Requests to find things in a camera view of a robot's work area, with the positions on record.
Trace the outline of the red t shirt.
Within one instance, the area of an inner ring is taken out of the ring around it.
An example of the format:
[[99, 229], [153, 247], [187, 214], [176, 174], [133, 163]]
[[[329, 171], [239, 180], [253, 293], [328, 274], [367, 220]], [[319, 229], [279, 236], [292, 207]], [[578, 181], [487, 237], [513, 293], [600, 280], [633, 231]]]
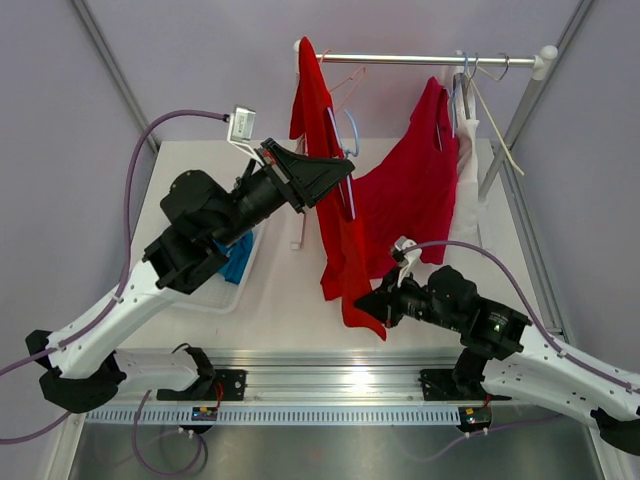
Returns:
[[[292, 105], [289, 138], [302, 140], [305, 153], [314, 158], [346, 160], [331, 121], [333, 101], [319, 60], [308, 37], [297, 45], [298, 83]], [[315, 207], [326, 266], [320, 285], [324, 299], [341, 302], [343, 324], [367, 329], [384, 341], [383, 324], [357, 309], [357, 299], [371, 292], [366, 271], [364, 224], [358, 215], [355, 182], [342, 181]]]

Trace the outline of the crimson t shirt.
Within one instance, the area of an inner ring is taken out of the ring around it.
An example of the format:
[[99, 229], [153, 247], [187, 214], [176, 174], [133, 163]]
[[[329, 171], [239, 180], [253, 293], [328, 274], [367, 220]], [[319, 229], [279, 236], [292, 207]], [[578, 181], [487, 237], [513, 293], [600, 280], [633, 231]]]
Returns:
[[422, 243], [449, 237], [458, 142], [448, 103], [445, 87], [430, 78], [404, 136], [379, 165], [355, 180], [371, 279], [383, 277], [395, 265], [390, 248], [399, 238]]

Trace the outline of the blue t shirt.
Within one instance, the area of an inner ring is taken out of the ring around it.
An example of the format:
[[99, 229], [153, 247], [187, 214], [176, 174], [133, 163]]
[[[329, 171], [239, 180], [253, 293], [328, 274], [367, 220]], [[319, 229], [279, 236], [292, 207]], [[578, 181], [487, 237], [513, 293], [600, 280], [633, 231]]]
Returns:
[[215, 242], [215, 246], [227, 258], [227, 262], [217, 270], [227, 283], [239, 285], [247, 267], [254, 245], [254, 234], [247, 232], [232, 246]]

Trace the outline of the pink wire hanger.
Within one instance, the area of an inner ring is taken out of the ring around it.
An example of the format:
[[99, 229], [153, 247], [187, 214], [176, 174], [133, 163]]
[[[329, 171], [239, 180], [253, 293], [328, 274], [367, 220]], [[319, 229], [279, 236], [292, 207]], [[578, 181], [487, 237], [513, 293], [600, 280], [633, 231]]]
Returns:
[[[340, 81], [328, 83], [323, 72], [323, 64], [326, 62], [330, 53], [330, 49], [325, 49], [321, 54], [316, 55], [320, 76], [320, 100], [322, 101], [322, 112], [326, 115], [335, 114], [336, 112], [344, 110], [350, 98], [363, 83], [367, 75], [367, 67], [359, 66], [344, 76]], [[332, 94], [344, 89], [346, 89], [346, 91], [338, 95], [338, 103], [335, 103]]]

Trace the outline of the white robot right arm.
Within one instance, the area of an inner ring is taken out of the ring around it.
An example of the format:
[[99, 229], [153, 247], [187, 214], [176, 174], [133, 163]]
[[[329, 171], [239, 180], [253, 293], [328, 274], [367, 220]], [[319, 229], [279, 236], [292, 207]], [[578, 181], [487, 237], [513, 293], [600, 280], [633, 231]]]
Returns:
[[639, 376], [607, 364], [538, 327], [526, 315], [484, 298], [444, 266], [420, 285], [393, 268], [355, 307], [387, 328], [405, 317], [456, 332], [463, 350], [452, 384], [464, 397], [525, 401], [598, 431], [612, 447], [639, 453]]

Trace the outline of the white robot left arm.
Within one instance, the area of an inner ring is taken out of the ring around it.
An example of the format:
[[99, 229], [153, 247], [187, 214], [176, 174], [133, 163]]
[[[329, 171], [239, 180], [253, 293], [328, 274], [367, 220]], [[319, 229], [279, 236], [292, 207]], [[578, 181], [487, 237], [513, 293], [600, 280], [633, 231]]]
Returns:
[[161, 400], [200, 400], [217, 375], [205, 352], [135, 354], [121, 344], [159, 312], [202, 287], [228, 264], [223, 248], [284, 205], [315, 207], [354, 170], [351, 161], [294, 153], [273, 139], [254, 150], [232, 190], [202, 170], [180, 174], [161, 200], [168, 227], [124, 266], [115, 289], [66, 327], [35, 330], [25, 343], [45, 372], [43, 397], [75, 414], [124, 393], [156, 391]]

